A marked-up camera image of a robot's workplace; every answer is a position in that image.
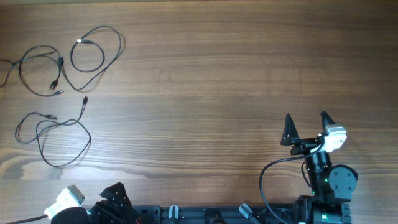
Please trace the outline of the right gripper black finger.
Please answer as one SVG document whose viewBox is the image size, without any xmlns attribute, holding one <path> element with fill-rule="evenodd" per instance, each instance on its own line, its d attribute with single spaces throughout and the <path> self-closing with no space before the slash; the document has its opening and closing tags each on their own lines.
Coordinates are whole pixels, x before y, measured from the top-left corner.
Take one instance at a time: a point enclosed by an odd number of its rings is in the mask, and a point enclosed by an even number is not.
<svg viewBox="0 0 398 224">
<path fill-rule="evenodd" d="M 322 118 L 322 127 L 326 128 L 329 125 L 335 125 L 336 123 L 331 119 L 329 114 L 326 111 L 322 111 L 320 113 L 320 116 Z"/>
<path fill-rule="evenodd" d="M 280 144 L 283 146 L 291 146 L 299 143 L 299 134 L 293 122 L 291 115 L 288 113 L 285 116 L 284 132 L 281 137 Z"/>
</svg>

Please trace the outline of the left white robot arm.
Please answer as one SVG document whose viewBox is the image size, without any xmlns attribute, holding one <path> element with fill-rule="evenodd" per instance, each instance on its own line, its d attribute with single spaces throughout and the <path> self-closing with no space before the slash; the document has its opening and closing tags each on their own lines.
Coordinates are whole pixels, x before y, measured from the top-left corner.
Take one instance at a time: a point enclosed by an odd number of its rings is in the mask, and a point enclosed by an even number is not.
<svg viewBox="0 0 398 224">
<path fill-rule="evenodd" d="M 56 202 L 44 213 L 51 224 L 141 224 L 142 219 L 133 208 L 124 184 L 118 182 L 105 188 L 101 201 L 93 207 L 82 207 L 85 196 L 76 185 L 65 187 Z"/>
</svg>

